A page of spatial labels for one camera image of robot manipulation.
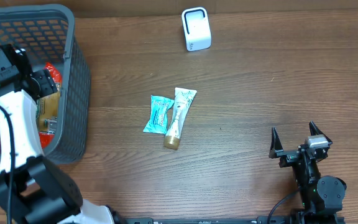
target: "perforated basket wall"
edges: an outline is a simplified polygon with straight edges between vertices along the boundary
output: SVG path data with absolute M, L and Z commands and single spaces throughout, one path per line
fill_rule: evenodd
M 81 159 L 85 152 L 90 70 L 75 40 L 73 13 L 58 4 L 0 8 L 0 45 L 8 43 L 26 50 L 33 70 L 42 69 L 46 62 L 59 69 L 63 81 L 57 132 L 44 153 L 56 163 Z

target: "tube cap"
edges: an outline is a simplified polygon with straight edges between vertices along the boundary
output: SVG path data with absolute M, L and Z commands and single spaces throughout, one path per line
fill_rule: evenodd
M 165 136 L 164 139 L 164 146 L 170 149 L 178 149 L 180 139 L 176 138 L 175 136 Z

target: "black cable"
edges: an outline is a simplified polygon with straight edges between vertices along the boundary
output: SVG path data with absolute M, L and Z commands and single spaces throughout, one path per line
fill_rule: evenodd
M 296 191 L 290 193 L 289 195 L 285 196 L 285 198 L 281 199 L 270 211 L 270 213 L 267 216 L 267 224 L 270 224 L 270 219 L 272 218 L 273 212 L 276 210 L 278 206 L 280 206 L 282 203 L 284 203 L 286 200 L 294 197 L 301 189 L 297 189 Z
M 11 142 L 11 172 L 9 173 L 9 191 L 7 195 L 7 224 L 12 223 L 12 191 L 13 191 L 13 176 L 14 176 L 14 169 L 16 163 L 16 150 L 15 150 L 15 142 L 14 142 L 14 135 L 13 135 L 13 125 L 10 118 L 10 114 L 0 106 L 0 110 L 4 113 L 7 121 L 7 125 L 9 127 L 9 138 Z

